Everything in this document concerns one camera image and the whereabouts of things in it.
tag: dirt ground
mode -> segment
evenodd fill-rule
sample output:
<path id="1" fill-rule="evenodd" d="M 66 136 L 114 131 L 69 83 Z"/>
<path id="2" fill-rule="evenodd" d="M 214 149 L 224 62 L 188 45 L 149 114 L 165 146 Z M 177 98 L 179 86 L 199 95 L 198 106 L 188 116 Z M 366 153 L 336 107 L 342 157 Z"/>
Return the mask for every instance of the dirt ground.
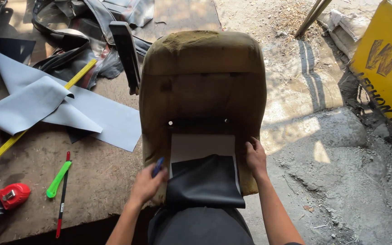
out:
<path id="1" fill-rule="evenodd" d="M 293 38 L 314 2 L 214 2 L 223 30 L 248 33 L 265 55 L 267 171 L 305 242 L 392 244 L 392 128 L 324 28 Z M 371 18 L 378 4 L 334 0 L 326 11 Z M 255 244 L 268 244 L 258 195 L 245 200 Z"/>

